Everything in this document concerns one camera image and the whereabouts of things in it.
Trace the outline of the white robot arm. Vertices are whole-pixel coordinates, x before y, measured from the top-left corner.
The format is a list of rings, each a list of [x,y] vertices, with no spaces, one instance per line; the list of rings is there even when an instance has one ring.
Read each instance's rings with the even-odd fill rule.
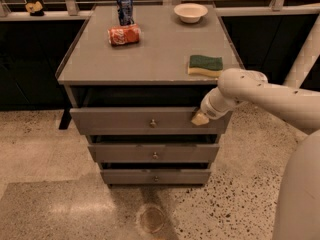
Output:
[[[217,120],[244,102],[307,134],[285,168],[272,240],[320,240],[320,93],[271,84],[258,71],[230,68],[221,72],[192,123]]]

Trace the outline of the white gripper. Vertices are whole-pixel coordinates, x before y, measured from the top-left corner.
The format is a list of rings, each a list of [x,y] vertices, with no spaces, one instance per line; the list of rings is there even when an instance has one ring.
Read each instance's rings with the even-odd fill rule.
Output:
[[[208,124],[209,119],[217,120],[241,104],[242,101],[223,96],[216,87],[205,95],[191,122],[196,126]]]

